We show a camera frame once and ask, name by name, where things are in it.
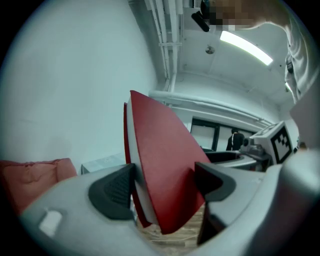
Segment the person's white printed t-shirt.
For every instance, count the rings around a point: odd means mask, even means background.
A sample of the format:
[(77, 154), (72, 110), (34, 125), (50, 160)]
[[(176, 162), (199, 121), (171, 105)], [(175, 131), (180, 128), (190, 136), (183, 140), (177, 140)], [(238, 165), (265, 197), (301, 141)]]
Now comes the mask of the person's white printed t-shirt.
[(286, 29), (287, 56), (292, 57), (293, 74), (286, 68), (284, 77), (293, 102), (297, 103), (310, 88), (320, 87), (320, 49), (301, 21), (293, 15), (289, 16), (289, 21)]

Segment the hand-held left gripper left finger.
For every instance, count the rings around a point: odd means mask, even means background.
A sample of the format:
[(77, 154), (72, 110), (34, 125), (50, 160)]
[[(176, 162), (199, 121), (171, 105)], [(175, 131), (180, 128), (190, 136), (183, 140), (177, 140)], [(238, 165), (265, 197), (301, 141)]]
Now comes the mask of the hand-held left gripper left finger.
[(63, 180), (20, 221), (49, 256), (160, 256), (130, 209), (136, 167), (124, 164)]

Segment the dark framed window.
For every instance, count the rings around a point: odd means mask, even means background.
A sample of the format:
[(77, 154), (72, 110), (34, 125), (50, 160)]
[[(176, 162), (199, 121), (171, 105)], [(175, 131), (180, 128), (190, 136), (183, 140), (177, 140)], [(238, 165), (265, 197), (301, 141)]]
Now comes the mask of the dark framed window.
[(230, 125), (193, 117), (190, 133), (204, 150), (220, 152), (227, 148), (232, 128)]

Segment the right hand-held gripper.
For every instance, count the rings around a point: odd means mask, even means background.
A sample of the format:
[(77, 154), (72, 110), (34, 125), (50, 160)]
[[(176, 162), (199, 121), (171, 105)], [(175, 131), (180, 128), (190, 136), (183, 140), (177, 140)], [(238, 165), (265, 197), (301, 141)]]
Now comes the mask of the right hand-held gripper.
[(266, 172), (282, 164), (292, 153), (291, 139), (284, 121), (246, 137), (238, 151), (205, 151), (211, 163), (226, 168)]

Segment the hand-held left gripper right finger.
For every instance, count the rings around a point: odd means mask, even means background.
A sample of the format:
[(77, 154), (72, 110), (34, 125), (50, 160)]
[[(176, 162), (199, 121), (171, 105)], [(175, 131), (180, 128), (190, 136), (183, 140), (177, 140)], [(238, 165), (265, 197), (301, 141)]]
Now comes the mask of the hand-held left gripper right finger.
[(195, 163), (194, 179), (205, 201), (199, 246), (259, 246), (266, 238), (270, 172)]

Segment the white ceiling pipes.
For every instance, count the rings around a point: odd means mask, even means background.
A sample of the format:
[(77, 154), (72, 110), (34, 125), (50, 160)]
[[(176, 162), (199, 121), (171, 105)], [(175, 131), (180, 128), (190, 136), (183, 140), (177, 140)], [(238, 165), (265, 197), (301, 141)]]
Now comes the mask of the white ceiling pipes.
[[(151, 96), (171, 107), (184, 123), (193, 117), (256, 131), (280, 119), (281, 31), (264, 24), (229, 31), (211, 26), (204, 32), (192, 19), (200, 0), (144, 0), (155, 24), (164, 78)], [(265, 65), (246, 51), (221, 41), (222, 31), (254, 44), (273, 62)], [(208, 46), (214, 54), (205, 52)]]

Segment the pink padded armchair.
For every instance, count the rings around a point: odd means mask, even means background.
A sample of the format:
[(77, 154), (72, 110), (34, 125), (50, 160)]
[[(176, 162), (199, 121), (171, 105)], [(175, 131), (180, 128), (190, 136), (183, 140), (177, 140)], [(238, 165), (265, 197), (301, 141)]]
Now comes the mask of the pink padded armchair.
[(0, 160), (0, 183), (17, 215), (51, 187), (75, 176), (70, 158), (24, 163)]

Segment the long ceiling light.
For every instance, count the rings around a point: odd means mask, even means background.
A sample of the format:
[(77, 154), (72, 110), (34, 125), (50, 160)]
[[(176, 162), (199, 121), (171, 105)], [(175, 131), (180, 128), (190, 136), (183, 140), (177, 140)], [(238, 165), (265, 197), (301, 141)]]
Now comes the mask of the long ceiling light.
[(273, 62), (273, 59), (263, 50), (238, 35), (235, 35), (228, 31), (222, 31), (220, 40), (242, 49), (243, 51), (260, 60), (266, 66), (269, 66)]

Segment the red hardcover book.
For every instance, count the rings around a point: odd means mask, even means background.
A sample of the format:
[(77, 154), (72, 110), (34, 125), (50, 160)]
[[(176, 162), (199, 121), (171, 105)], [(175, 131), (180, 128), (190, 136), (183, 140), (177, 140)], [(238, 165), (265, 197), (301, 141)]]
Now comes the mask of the red hardcover book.
[(195, 164), (209, 159), (174, 111), (134, 90), (126, 125), (126, 148), (137, 168), (138, 216), (145, 226), (158, 225), (164, 235), (174, 233), (204, 203)]

